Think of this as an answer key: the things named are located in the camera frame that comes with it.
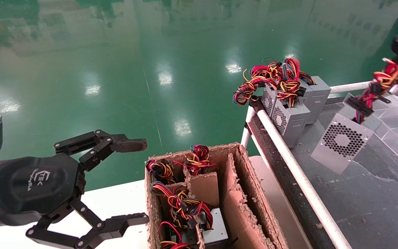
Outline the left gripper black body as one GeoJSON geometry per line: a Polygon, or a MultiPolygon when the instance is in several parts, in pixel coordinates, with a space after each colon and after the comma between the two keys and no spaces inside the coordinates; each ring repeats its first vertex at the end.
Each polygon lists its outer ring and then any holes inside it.
{"type": "Polygon", "coordinates": [[[84,172],[66,154],[0,161],[0,226],[27,225],[42,216],[60,222],[84,187],[84,172]]]}

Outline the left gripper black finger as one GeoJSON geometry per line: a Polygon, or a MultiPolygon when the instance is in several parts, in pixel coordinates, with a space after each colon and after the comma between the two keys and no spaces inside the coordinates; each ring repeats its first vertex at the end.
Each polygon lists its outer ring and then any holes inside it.
{"type": "Polygon", "coordinates": [[[123,237],[130,226],[145,225],[149,217],[145,213],[112,216],[101,220],[80,199],[73,199],[69,206],[76,211],[91,229],[82,237],[49,231],[53,218],[42,216],[38,223],[26,232],[26,237],[34,242],[60,249],[95,249],[103,241],[123,237]]]}
{"type": "Polygon", "coordinates": [[[86,151],[79,158],[79,165],[83,171],[89,172],[113,152],[139,152],[144,151],[147,146],[146,139],[129,139],[125,134],[111,135],[96,130],[57,142],[54,149],[57,154],[64,153],[69,156],[86,151]]]}

